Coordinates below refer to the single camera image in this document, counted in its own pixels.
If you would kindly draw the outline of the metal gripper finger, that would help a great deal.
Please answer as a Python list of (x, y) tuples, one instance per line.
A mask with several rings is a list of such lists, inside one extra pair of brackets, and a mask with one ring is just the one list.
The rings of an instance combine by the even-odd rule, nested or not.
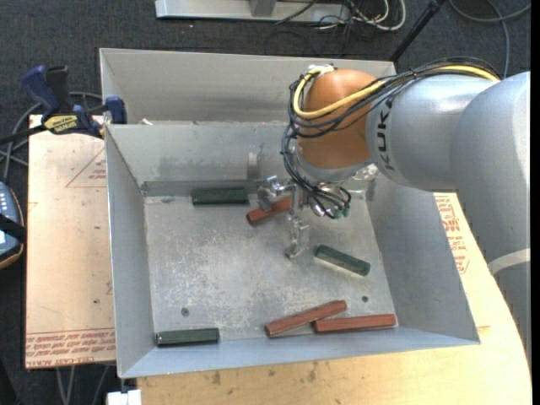
[(309, 245), (309, 225), (300, 217), (288, 218), (290, 244), (285, 249), (285, 256), (294, 258), (299, 256)]
[(280, 180), (276, 175), (271, 175), (257, 184), (258, 207), (262, 210), (270, 210), (274, 203), (285, 199), (290, 193), (291, 181)]

